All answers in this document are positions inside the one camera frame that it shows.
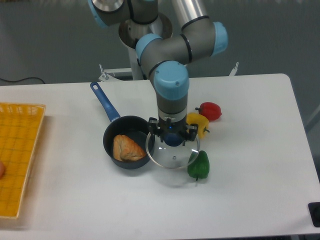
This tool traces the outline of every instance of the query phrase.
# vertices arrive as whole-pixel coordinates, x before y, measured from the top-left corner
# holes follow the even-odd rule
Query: croissant
[[[117,135],[113,139],[113,157],[119,161],[137,161],[146,156],[145,151],[126,135]]]

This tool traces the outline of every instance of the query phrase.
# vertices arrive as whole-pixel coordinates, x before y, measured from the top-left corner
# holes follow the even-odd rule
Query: pan lid
[[[150,141],[154,140],[153,154],[148,146]],[[145,149],[150,159],[158,166],[166,169],[182,169],[192,164],[200,151],[200,141],[196,136],[194,141],[186,141],[185,144],[177,146],[169,146],[165,141],[161,142],[161,138],[157,135],[149,134],[146,137]]]

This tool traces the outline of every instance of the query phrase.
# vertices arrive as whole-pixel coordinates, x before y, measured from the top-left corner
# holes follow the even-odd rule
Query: saucepan
[[[148,122],[139,116],[120,116],[115,107],[111,104],[104,91],[97,82],[90,84],[96,97],[102,104],[109,120],[110,125],[106,128],[103,135],[103,146],[111,160],[123,169],[138,169],[149,162],[150,158],[145,157],[136,161],[120,161],[114,158],[114,138],[117,135],[126,135],[135,141],[146,153],[146,139],[149,133]],[[149,141],[148,149],[154,148],[154,141]]]

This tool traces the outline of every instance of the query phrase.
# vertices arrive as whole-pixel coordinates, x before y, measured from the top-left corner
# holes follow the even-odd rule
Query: pan handle
[[[110,122],[113,122],[114,120],[120,118],[119,113],[115,109],[115,107],[111,104],[110,100],[107,98],[105,95],[104,91],[102,88],[99,86],[97,82],[92,82],[90,84],[90,87],[96,97],[99,99],[100,103],[102,104],[106,114],[108,115],[108,118]]]

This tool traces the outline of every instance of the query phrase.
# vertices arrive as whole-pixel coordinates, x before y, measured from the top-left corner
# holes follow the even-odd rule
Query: plastic tray
[[[0,218],[19,216],[46,105],[0,102]]]

